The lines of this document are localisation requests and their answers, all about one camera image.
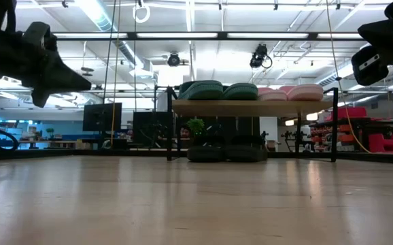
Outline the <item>small green potted plant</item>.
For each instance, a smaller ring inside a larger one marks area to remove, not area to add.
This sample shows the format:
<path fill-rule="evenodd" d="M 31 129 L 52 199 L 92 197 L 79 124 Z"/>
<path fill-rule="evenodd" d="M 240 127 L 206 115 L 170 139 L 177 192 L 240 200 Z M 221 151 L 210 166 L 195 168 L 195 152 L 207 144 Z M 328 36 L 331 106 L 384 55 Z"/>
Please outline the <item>small green potted plant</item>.
<path fill-rule="evenodd" d="M 187 126 L 190 129 L 192 136 L 202 136 L 205 132 L 205 123 L 202 119 L 193 118 L 190 119 L 187 123 Z"/>

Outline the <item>black partition panel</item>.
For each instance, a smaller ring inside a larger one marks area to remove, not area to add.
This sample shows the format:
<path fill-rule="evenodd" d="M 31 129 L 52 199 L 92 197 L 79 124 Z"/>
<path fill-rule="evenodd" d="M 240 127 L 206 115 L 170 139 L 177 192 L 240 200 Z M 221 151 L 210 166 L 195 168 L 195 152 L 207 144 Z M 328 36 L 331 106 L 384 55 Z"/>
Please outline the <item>black partition panel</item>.
<path fill-rule="evenodd" d="M 164 148 L 168 125 L 167 112 L 134 112 L 133 142 L 142 148 Z"/>

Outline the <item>dark green rubber slide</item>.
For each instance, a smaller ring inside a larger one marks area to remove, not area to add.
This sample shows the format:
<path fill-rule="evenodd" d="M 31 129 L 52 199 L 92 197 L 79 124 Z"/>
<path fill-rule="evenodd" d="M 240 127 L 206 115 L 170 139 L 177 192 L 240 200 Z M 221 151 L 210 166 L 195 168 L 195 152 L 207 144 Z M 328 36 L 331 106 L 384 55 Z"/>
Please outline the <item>dark green rubber slide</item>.
<path fill-rule="evenodd" d="M 268 150 L 259 135 L 237 135 L 224 149 L 226 159 L 234 162 L 266 161 Z"/>
<path fill-rule="evenodd" d="M 219 135 L 204 135 L 194 138 L 187 150 L 187 158 L 192 162 L 220 162 L 226 160 L 225 139 Z"/>

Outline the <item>black overhead frame bar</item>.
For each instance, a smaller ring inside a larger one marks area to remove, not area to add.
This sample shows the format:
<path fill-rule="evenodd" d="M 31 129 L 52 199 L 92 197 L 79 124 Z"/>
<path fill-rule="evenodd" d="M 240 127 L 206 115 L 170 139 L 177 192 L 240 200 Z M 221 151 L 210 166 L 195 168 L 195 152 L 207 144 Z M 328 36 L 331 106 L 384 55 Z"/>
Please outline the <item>black overhead frame bar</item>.
<path fill-rule="evenodd" d="M 107 41 L 119 40 L 207 40 L 207 41 L 237 41 L 237 40 L 261 40 L 261 41 L 361 41 L 363 38 L 358 33 L 318 33 L 318 32 L 129 32 L 112 33 L 86 32 L 54 33 L 62 41 Z"/>

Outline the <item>black computer monitor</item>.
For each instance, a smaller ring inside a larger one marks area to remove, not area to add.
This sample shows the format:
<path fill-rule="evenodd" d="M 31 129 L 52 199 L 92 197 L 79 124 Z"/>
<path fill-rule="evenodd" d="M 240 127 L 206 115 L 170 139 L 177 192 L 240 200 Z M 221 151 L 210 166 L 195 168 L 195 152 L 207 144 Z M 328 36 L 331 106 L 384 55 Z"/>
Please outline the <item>black computer monitor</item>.
<path fill-rule="evenodd" d="M 84 106 L 83 131 L 116 131 L 121 129 L 122 104 L 105 103 Z"/>

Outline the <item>wooden shelf with black frame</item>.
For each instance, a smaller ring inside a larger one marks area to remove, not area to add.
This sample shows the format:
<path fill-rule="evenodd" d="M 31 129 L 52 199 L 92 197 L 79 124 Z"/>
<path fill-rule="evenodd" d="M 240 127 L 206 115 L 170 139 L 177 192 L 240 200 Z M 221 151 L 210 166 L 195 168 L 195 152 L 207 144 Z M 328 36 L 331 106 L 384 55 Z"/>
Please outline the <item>wooden shelf with black frame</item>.
<path fill-rule="evenodd" d="M 180 131 L 182 116 L 234 116 L 234 117 L 296 117 L 296 132 L 301 132 L 302 117 L 321 110 L 332 108 L 332 143 L 329 153 L 301 153 L 299 151 L 300 139 L 296 139 L 294 158 L 329 158 L 332 162 L 337 160 L 337 126 L 339 89 L 330 88 L 325 93 L 332 93 L 332 101 L 241 101 L 241 100 L 212 100 L 193 101 L 179 100 L 173 87 L 168 86 L 167 113 L 170 116 L 167 129 L 167 155 L 168 161 L 181 156 L 181 136 L 177 135 L 177 150 L 173 150 L 173 132 Z"/>

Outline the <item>red storage bin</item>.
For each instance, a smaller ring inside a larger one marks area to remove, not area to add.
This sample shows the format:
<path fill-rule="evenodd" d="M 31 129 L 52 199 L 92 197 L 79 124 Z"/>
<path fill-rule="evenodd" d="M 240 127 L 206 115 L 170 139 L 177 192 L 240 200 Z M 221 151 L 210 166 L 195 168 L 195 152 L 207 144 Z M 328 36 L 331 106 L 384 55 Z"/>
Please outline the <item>red storage bin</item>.
<path fill-rule="evenodd" d="M 339 107 L 337 108 L 337 119 L 344 118 L 366 118 L 366 108 L 364 107 Z"/>

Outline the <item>red plastic crate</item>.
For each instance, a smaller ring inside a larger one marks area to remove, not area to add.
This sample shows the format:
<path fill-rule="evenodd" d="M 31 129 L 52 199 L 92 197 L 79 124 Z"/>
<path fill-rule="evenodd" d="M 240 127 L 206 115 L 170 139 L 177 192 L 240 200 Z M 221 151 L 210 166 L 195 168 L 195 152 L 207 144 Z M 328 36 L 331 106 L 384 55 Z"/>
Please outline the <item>red plastic crate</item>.
<path fill-rule="evenodd" d="M 371 152 L 393 154 L 393 134 L 388 139 L 380 133 L 370 134 L 369 150 Z"/>

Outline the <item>black workbench with orange bins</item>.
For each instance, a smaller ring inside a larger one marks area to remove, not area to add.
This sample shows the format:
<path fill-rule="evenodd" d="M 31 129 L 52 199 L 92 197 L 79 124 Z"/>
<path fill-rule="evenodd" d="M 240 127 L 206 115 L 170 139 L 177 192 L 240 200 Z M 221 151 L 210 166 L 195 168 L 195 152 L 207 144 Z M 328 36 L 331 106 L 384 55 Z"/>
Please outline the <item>black workbench with orange bins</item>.
<path fill-rule="evenodd" d="M 311 142 L 317 152 L 332 150 L 332 123 L 322 122 L 310 126 Z M 369 135 L 380 133 L 385 138 L 393 134 L 393 119 L 351 118 L 337 122 L 336 147 L 339 152 L 371 152 Z"/>

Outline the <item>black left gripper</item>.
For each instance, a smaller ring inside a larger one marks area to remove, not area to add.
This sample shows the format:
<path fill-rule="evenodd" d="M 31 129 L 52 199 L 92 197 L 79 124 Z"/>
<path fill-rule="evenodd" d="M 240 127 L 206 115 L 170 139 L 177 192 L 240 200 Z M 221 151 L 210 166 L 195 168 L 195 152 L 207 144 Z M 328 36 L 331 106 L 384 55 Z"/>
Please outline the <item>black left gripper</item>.
<path fill-rule="evenodd" d="M 0 78 L 15 78 L 33 87 L 33 104 L 43 108 L 52 93 L 88 91 L 91 83 L 58 59 L 56 36 L 26 39 L 22 33 L 0 31 Z"/>

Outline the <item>teal rubber slide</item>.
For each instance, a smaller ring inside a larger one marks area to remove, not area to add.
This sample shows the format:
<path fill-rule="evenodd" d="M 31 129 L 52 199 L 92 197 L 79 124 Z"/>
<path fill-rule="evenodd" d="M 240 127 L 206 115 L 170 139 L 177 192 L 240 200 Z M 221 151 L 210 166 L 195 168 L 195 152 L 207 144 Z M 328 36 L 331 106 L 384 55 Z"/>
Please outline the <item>teal rubber slide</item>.
<path fill-rule="evenodd" d="M 222 100 L 257 100 L 258 88 L 255 84 L 236 83 L 223 87 Z"/>
<path fill-rule="evenodd" d="M 223 85 L 216 80 L 197 80 L 185 82 L 180 86 L 178 99 L 217 100 L 223 94 Z"/>

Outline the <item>pink rubber slide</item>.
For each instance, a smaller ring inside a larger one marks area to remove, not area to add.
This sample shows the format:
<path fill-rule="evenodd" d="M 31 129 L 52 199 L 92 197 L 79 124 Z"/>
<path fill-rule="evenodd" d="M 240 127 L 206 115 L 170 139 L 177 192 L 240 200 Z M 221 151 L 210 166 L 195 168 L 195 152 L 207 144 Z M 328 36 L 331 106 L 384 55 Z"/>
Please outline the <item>pink rubber slide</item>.
<path fill-rule="evenodd" d="M 321 101 L 324 90 L 317 84 L 299 84 L 279 88 L 287 94 L 288 101 Z"/>
<path fill-rule="evenodd" d="M 287 94 L 285 91 L 272 88 L 258 88 L 258 99 L 260 101 L 286 101 Z"/>

